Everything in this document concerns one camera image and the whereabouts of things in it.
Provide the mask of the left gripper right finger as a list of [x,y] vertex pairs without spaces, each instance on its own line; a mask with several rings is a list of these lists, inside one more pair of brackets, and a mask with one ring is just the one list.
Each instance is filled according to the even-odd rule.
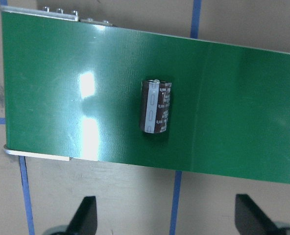
[[235,226],[241,235],[275,235],[278,230],[247,194],[235,197]]

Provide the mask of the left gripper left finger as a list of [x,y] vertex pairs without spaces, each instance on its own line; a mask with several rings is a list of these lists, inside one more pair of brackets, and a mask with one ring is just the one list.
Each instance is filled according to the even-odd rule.
[[73,219],[69,223],[68,235],[95,235],[97,232],[97,202],[95,196],[83,198]]

